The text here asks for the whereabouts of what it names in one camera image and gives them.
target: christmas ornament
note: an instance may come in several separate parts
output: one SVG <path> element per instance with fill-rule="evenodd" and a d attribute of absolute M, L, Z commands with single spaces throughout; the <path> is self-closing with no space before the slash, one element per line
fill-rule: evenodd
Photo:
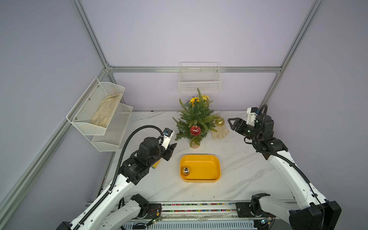
<path fill-rule="evenodd" d="M 224 125 L 225 121 L 223 121 L 223 124 L 222 125 L 219 125 L 219 123 L 221 123 L 220 120 L 221 119 L 224 120 L 224 118 L 221 118 L 220 117 L 220 114 L 216 113 L 216 114 L 214 114 L 214 116 L 219 117 L 220 119 L 217 118 L 215 120 L 215 124 L 216 124 L 215 129 L 217 130 L 217 132 L 214 132 L 214 131 L 211 130 L 212 137 L 215 140 L 216 139 L 222 139 L 222 138 L 224 138 L 224 137 L 226 137 L 228 135 L 229 130 Z"/>
<path fill-rule="evenodd" d="M 190 133 L 193 136 L 198 136 L 201 134 L 201 128 L 198 125 L 194 125 L 190 128 Z"/>
<path fill-rule="evenodd" d="M 222 117 L 216 118 L 215 123 L 217 126 L 223 126 L 225 124 L 225 119 Z"/>

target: gold ornament ball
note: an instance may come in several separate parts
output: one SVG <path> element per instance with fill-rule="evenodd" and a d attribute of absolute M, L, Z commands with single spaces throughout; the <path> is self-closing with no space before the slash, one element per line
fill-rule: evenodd
<path fill-rule="evenodd" d="M 223 126 L 225 124 L 225 119 L 222 117 L 216 118 L 215 123 L 217 126 Z"/>

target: marble surface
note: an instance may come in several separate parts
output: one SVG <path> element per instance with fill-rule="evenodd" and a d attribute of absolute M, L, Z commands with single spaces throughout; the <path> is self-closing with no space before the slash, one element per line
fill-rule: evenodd
<path fill-rule="evenodd" d="M 266 192 L 280 200 L 294 199 L 292 193 L 276 169 L 256 153 L 252 145 L 244 143 L 244 137 L 229 127 L 229 118 L 246 119 L 245 111 L 222 111 L 219 113 L 226 121 L 230 133 L 224 139 L 214 140 L 209 134 L 198 149 L 189 147 L 187 139 L 179 141 L 169 161 L 161 159 L 156 169 L 150 168 L 146 175 L 133 189 L 124 196 L 125 200 L 134 194 L 141 194 L 148 201 L 237 201 L 250 200 L 257 193 Z M 177 112 L 133 112 L 121 147 L 116 152 L 104 187 L 108 186 L 116 170 L 117 161 L 126 138 L 143 125 L 155 125 L 161 130 L 170 128 L 178 132 L 172 117 L 179 118 Z M 130 140 L 123 161 L 138 150 L 139 144 L 146 137 L 158 137 L 155 129 L 147 128 L 136 133 Z M 188 183 L 179 175 L 180 159 L 187 154 L 210 154 L 220 160 L 221 179 L 214 183 Z"/>

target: mesh basket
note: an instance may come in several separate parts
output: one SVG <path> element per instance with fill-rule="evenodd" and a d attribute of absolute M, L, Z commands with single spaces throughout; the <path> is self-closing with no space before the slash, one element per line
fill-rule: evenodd
<path fill-rule="evenodd" d="M 98 82 L 88 99 L 83 103 L 82 107 L 72 119 L 72 125 L 83 135 L 104 135 L 113 116 L 108 121 L 107 128 L 90 124 L 91 119 L 98 110 L 101 101 L 107 95 L 122 93 L 119 98 L 120 101 L 121 97 L 123 96 L 124 89 L 124 87 L 111 82 Z"/>
<path fill-rule="evenodd" d="M 94 136 L 91 143 L 100 152 L 115 152 L 120 146 L 125 130 L 127 129 L 133 107 L 119 103 L 103 136 Z"/>
<path fill-rule="evenodd" d="M 179 92 L 181 93 L 197 92 L 197 88 L 203 93 L 220 91 L 221 78 L 219 74 L 218 62 L 180 63 Z"/>

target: yellow tray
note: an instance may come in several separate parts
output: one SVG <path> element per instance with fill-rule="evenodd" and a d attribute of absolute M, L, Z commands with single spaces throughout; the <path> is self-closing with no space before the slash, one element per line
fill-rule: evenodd
<path fill-rule="evenodd" d="M 213 155 L 185 155 L 180 160 L 180 177 L 185 182 L 215 182 L 221 177 L 220 161 Z"/>

